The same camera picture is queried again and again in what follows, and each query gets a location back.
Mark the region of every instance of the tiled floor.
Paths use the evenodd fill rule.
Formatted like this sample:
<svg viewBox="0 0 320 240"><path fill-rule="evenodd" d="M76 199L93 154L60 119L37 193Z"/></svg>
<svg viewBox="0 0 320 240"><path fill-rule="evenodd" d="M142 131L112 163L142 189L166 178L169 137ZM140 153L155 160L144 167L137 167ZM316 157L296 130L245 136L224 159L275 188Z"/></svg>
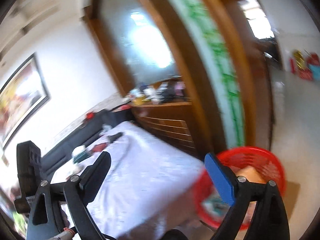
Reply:
<svg viewBox="0 0 320 240"><path fill-rule="evenodd" d="M271 79L276 114L272 152L286 171L284 203L291 239L298 240L320 207L320 83L273 68Z"/></svg>

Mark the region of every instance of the cloth on bed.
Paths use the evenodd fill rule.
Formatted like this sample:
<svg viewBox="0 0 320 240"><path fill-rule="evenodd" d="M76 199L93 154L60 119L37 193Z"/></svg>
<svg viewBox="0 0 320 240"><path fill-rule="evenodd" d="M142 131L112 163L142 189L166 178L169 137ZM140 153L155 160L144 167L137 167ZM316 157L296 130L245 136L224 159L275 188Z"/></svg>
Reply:
<svg viewBox="0 0 320 240"><path fill-rule="evenodd" d="M124 135L104 150L111 155L111 168L87 209L102 233L118 239L157 240L193 216L190 187L203 163L130 122L122 122L87 149L118 132ZM81 164L91 165L99 155ZM65 181L64 173L63 167L58 169L51 183ZM73 224L66 205L63 209Z"/></svg>

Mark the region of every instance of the wall decoration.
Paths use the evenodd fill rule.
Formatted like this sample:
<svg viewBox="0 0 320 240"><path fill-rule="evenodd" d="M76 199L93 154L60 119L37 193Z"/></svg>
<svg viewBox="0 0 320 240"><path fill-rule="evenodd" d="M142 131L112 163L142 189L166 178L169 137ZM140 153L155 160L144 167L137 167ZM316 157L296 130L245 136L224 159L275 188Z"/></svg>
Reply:
<svg viewBox="0 0 320 240"><path fill-rule="evenodd" d="M0 90L0 141L3 149L48 99L49 94L33 54Z"/></svg>

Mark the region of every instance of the painting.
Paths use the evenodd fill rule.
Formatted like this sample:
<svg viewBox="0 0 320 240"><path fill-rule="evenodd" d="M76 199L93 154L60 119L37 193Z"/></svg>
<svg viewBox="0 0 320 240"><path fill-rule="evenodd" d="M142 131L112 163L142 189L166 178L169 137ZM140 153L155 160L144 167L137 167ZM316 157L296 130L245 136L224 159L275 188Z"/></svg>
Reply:
<svg viewBox="0 0 320 240"><path fill-rule="evenodd" d="M47 100L49 94L33 54L0 90L0 141L3 149Z"/></svg>

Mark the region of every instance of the dark headboard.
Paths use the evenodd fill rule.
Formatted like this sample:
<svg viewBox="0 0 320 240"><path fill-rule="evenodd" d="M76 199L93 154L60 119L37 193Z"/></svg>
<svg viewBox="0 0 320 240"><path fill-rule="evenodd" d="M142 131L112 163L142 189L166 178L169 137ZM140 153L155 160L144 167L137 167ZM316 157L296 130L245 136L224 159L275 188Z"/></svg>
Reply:
<svg viewBox="0 0 320 240"><path fill-rule="evenodd" d="M50 181L54 172L71 159L74 148L80 145L85 145L87 147L97 140L104 123L115 127L121 122L131 120L134 120L131 109L115 113L103 109L96 113L84 127L76 128L41 158L43 179Z"/></svg>

